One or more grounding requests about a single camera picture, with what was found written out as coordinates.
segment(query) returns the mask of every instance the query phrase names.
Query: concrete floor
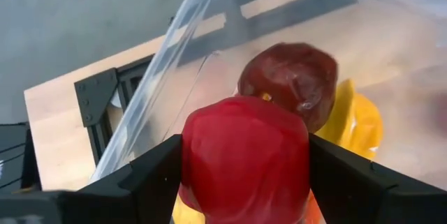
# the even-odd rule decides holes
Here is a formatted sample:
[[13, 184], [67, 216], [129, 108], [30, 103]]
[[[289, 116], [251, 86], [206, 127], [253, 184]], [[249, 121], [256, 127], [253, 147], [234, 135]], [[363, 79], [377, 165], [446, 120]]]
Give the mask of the concrete floor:
[[0, 124], [23, 91], [166, 32], [182, 0], [0, 0]]

